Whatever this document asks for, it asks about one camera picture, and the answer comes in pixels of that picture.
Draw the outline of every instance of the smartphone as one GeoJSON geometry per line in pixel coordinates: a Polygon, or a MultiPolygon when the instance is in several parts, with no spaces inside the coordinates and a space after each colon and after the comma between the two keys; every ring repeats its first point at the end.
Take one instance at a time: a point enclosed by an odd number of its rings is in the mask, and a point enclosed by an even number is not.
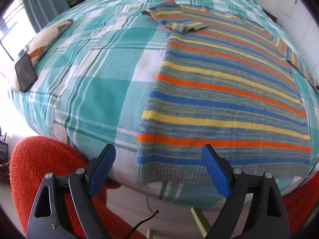
{"type": "Polygon", "coordinates": [[[15,65],[17,78],[21,91],[26,93],[32,85],[38,80],[33,65],[31,63],[29,54],[24,54],[15,65]]]}

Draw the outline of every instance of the blue gripper pad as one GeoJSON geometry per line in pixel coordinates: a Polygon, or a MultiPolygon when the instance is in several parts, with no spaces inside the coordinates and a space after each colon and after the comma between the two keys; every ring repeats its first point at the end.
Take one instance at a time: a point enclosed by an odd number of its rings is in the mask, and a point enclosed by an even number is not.
{"type": "Polygon", "coordinates": [[[113,166],[116,157],[115,146],[111,146],[107,154],[103,157],[98,167],[95,169],[94,173],[90,178],[90,187],[87,191],[87,195],[93,198],[94,195],[98,194],[105,183],[108,173],[113,166]]]}
{"type": "Polygon", "coordinates": [[[228,199],[230,196],[230,189],[227,177],[206,146],[203,146],[202,148],[202,160],[208,170],[209,175],[212,177],[218,193],[228,199]]]}

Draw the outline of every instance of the green wooden leg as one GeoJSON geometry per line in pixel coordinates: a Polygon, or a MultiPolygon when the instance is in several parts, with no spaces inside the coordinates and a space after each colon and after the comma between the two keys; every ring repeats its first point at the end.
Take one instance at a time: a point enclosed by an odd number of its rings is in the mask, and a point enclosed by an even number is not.
{"type": "Polygon", "coordinates": [[[212,228],[211,224],[208,222],[208,220],[205,218],[204,214],[202,213],[200,208],[192,207],[190,211],[193,214],[193,217],[196,221],[196,224],[202,233],[203,237],[207,235],[209,230],[212,228]]]}
{"type": "Polygon", "coordinates": [[[146,233],[146,237],[148,239],[153,239],[153,234],[154,234],[154,230],[153,229],[148,229],[147,233],[146,233]]]}

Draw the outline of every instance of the striped sweater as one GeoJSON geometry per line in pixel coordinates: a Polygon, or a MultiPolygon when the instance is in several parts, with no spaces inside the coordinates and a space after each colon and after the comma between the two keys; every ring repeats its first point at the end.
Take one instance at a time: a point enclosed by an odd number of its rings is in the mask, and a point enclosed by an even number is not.
{"type": "Polygon", "coordinates": [[[168,0],[144,13],[166,26],[168,41],[141,119],[139,185],[211,183],[205,144],[249,174],[308,174],[310,133],[291,66],[317,84],[284,42],[207,6],[168,0]]]}

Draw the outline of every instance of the bed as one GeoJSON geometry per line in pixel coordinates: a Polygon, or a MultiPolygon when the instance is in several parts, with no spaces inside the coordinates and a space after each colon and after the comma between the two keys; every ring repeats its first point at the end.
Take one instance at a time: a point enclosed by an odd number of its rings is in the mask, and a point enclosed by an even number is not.
{"type": "MultiPolygon", "coordinates": [[[[107,143],[117,157],[109,177],[167,202],[192,207],[221,207],[224,198],[213,184],[157,181],[137,186],[137,135],[142,112],[165,56],[166,30],[141,11],[165,0],[89,0],[53,22],[73,19],[36,67],[38,81],[25,94],[8,95],[40,135],[68,143],[87,158],[96,157],[107,143]]],[[[256,0],[175,0],[208,5],[255,21],[284,41],[307,65],[286,33],[256,0]]],[[[293,191],[318,170],[318,94],[293,70],[311,135],[309,177],[277,180],[282,194],[293,191]]]]}

